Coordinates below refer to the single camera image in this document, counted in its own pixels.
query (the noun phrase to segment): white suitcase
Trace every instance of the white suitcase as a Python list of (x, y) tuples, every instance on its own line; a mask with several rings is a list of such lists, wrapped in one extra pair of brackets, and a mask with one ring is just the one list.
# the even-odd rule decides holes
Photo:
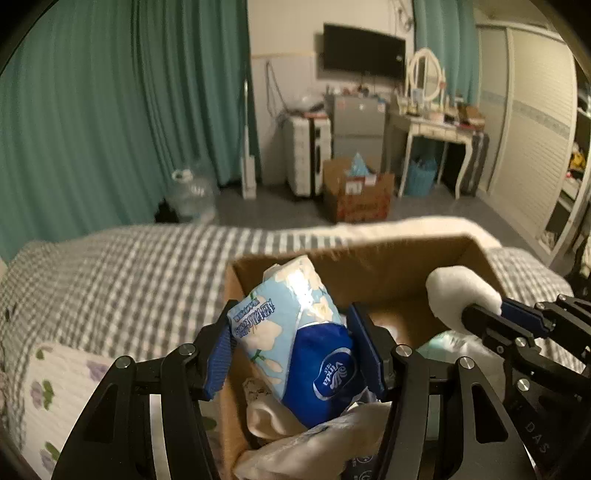
[(294, 195), (319, 195), (324, 162), (332, 155), (330, 120), (290, 116), (283, 125), (283, 136), (287, 181)]

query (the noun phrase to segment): light blue floral packaging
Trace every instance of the light blue floral packaging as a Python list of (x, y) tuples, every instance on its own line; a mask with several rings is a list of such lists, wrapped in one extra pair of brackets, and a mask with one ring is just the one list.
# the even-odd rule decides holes
[(307, 256), (271, 267), (228, 318), (275, 396), (306, 427), (339, 416), (365, 388), (353, 340)]

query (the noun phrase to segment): vinda logo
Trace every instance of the vinda logo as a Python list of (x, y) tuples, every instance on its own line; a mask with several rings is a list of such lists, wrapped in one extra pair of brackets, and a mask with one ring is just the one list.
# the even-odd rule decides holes
[(313, 387), (316, 397), (329, 400), (357, 373), (357, 362), (348, 348), (337, 348), (329, 353), (322, 364)]

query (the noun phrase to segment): sliding wardrobe door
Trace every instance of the sliding wardrobe door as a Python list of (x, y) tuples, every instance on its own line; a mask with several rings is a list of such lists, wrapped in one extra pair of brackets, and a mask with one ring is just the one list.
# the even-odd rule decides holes
[(493, 207), (536, 246), (567, 170), (576, 122), (569, 48), (510, 28), (508, 112), (489, 186)]
[(509, 57), (507, 33), (504, 28), (479, 27), (480, 41), (480, 104), (490, 137), (488, 152), (479, 188), (487, 191), (496, 164), (507, 104)]

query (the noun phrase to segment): blue plastic basket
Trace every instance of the blue plastic basket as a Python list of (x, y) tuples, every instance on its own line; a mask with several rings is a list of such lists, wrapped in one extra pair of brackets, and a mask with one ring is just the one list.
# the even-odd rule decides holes
[(418, 161), (411, 161), (408, 166), (408, 177), (405, 195), (411, 197), (424, 197), (429, 195), (435, 175), (437, 174), (437, 161), (430, 158), (427, 161), (419, 163)]

